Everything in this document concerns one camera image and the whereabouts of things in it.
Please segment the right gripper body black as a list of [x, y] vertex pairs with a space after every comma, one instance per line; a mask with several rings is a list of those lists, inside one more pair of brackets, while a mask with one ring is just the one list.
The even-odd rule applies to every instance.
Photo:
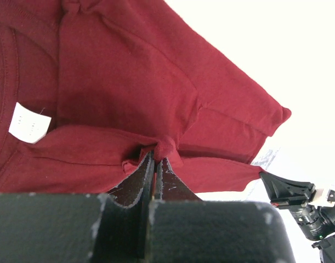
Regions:
[[320, 241], [335, 233], [335, 206], [315, 207], [308, 204], [272, 204], [280, 210], [288, 210], [297, 225], [310, 241]]

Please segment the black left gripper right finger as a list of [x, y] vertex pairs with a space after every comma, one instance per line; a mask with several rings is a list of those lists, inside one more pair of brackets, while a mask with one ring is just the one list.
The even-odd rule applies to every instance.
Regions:
[[294, 262], [279, 213], [263, 202], [200, 200], [169, 160], [149, 205], [148, 262]]

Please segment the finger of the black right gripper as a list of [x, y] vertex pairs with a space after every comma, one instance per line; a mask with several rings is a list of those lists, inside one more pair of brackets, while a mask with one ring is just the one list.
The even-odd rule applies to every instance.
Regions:
[[315, 185], [310, 182], [292, 181], [268, 172], [261, 172], [271, 204], [308, 204], [315, 195]]

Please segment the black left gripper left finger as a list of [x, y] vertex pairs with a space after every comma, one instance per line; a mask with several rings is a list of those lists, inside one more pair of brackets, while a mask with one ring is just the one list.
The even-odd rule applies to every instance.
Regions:
[[109, 193], [0, 193], [0, 262], [138, 262], [154, 160]]

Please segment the dark red t shirt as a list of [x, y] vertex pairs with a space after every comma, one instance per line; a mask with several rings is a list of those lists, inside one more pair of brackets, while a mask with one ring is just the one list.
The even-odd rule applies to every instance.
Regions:
[[242, 191], [290, 116], [164, 1], [0, 1], [0, 192], [111, 191], [148, 152]]

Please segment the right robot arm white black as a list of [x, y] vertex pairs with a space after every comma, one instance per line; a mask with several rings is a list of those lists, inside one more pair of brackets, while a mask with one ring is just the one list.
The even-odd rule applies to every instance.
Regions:
[[288, 210], [311, 245], [320, 251], [321, 262], [335, 262], [335, 184], [317, 188], [310, 182], [260, 173], [270, 203]]

